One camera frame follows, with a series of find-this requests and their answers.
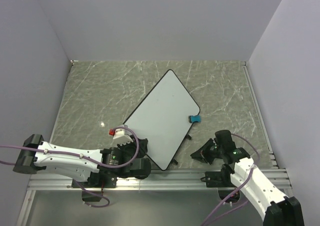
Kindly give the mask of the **white board black frame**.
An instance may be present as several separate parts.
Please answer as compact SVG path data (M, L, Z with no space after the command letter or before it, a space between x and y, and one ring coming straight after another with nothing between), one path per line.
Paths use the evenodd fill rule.
M147 155L165 171L188 134L189 116L200 107L173 70L169 69L125 119L140 139L148 139Z

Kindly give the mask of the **blue bone-shaped eraser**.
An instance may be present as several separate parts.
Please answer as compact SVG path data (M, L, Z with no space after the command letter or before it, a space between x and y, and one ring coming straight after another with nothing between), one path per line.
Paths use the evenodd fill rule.
M200 115L189 115L188 121L190 123L200 123L202 121L202 119L201 119Z

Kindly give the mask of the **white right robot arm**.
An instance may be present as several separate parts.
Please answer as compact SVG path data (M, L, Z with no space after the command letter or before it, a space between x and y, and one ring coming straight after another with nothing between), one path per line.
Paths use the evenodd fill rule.
M279 190L259 169L259 159L254 159L244 148L233 141L234 133L220 130L215 138L210 138L202 147L191 154L191 158L202 163L212 164L222 159L224 164L219 172L206 172L201 181L208 188L232 187L223 191L222 199L202 222L208 226L219 220L212 215L224 204L231 203L240 194L246 201L231 209L234 212L251 203L259 213L265 226L303 226L303 212L296 197L289 197Z

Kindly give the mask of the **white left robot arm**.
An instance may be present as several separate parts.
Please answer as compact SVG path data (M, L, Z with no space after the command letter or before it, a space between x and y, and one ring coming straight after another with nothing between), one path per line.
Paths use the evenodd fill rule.
M55 173L89 187L98 186L108 174L145 179L151 173L151 162L142 149L137 149L135 141L109 149L81 150L57 146L46 142L42 135L32 134L23 147L13 167L16 173Z

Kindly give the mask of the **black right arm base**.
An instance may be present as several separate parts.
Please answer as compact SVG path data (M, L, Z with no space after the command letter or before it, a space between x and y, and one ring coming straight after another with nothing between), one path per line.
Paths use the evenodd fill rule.
M204 177L200 179L207 188L231 188L230 174L223 172L205 172Z

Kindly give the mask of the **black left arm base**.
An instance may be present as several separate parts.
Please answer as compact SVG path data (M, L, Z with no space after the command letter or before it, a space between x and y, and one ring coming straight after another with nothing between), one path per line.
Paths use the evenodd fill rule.
M97 189L98 192L96 194L102 196L104 193L104 188L115 188L117 185L117 178L114 175L111 174L99 174L99 173L91 173L88 177L86 182L77 182L76 180L72 180L71 187L72 188L78 188L78 186L81 185L83 188L94 188ZM101 197L94 196L92 194L89 194L85 191L82 191L81 193L82 201L85 204L89 203L96 203L101 201Z

